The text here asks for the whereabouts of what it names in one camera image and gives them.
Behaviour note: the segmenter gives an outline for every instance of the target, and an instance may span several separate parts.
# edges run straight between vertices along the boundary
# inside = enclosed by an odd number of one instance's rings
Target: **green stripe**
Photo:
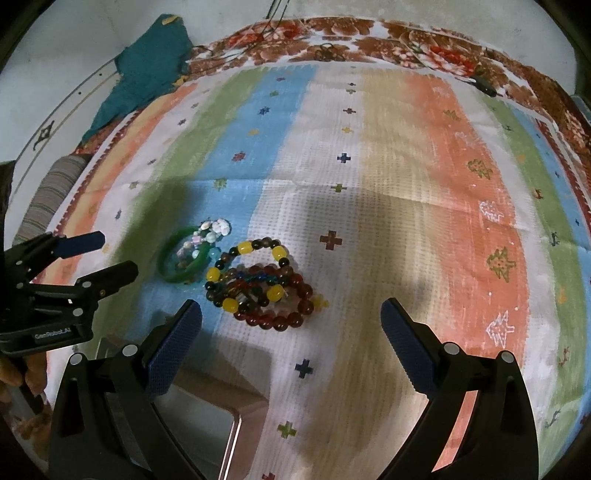
[[[560,410],[560,416],[550,428],[542,426],[538,435],[540,466],[543,467],[541,471],[545,471],[567,440],[583,395],[586,335],[580,329],[581,325],[586,324],[586,306],[581,268],[571,227],[534,140],[504,103],[488,97],[483,100],[502,125],[511,127],[512,131],[504,132],[505,138],[513,155],[523,155],[525,158],[524,161],[516,162],[521,174],[530,192],[533,194],[535,189],[540,189],[544,197],[534,200],[534,205],[547,236],[541,242],[547,245],[554,270],[554,295],[560,322],[558,352],[562,353],[564,348],[570,351],[569,361],[562,367],[557,365],[556,389],[546,414],[547,421],[556,410]],[[552,232],[560,233],[560,244],[556,247],[550,245]]]
[[[203,113],[195,115],[191,125],[171,145],[163,157],[163,169],[155,172],[151,184],[145,186],[135,204],[129,206],[133,207],[134,219],[110,263],[133,260],[139,267],[139,275],[121,293],[101,302],[93,325],[95,337],[83,346],[88,354],[96,352],[105,334],[120,337],[125,334],[136,316],[135,305],[141,286],[154,273],[158,250],[180,220],[179,210],[189,193],[187,179],[194,178],[204,165],[208,153],[265,73],[265,69],[243,70],[224,83],[212,95]]]

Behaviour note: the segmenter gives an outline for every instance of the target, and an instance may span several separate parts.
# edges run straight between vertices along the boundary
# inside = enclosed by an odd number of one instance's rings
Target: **human hand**
[[[24,381],[33,395],[39,395],[47,386],[47,357],[45,352],[24,357],[27,372]],[[10,359],[0,353],[0,402],[10,403],[11,398],[7,385],[20,387],[23,382],[22,373]]]

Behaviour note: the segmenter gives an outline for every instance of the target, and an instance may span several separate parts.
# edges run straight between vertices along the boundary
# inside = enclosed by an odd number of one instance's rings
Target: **teal cloth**
[[[83,142],[115,118],[173,92],[176,89],[173,82],[188,72],[185,61],[193,45],[182,18],[162,25],[162,20],[170,16],[160,15],[146,33],[117,56],[115,65],[121,80],[100,106],[90,129],[82,137]]]

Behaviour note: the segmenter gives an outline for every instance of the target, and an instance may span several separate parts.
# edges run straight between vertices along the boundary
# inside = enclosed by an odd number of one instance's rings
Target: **blue gripper pad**
[[[103,248],[105,236],[102,232],[85,233],[70,238],[60,238],[53,254],[59,258],[71,258]]]
[[[193,300],[187,300],[174,316],[172,328],[146,365],[145,392],[151,400],[168,391],[189,347],[201,331],[202,319],[201,308]]]
[[[431,400],[437,392],[436,365],[410,323],[414,322],[395,299],[388,299],[382,303],[381,319],[384,333],[390,340],[414,389]],[[421,323],[414,323],[414,325],[419,330],[420,327],[424,327],[435,337],[427,325]]]

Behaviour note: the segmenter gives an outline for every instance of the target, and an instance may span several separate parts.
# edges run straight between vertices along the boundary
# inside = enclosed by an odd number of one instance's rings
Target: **yellow bead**
[[[222,273],[219,271],[219,268],[212,267],[207,271],[207,275],[205,275],[205,277],[209,281],[218,281],[220,279],[221,274]]]
[[[267,298],[269,301],[279,301],[281,300],[285,290],[281,285],[273,285],[269,290],[267,290]]]
[[[282,258],[287,257],[287,251],[281,245],[279,245],[278,247],[274,247],[273,250],[271,250],[271,253],[273,253],[273,258],[276,261],[279,261]]]
[[[241,244],[238,244],[237,249],[241,255],[249,254],[253,250],[250,242],[242,242]]]
[[[238,311],[238,301],[235,299],[224,299],[222,302],[222,308],[226,312],[236,313]]]

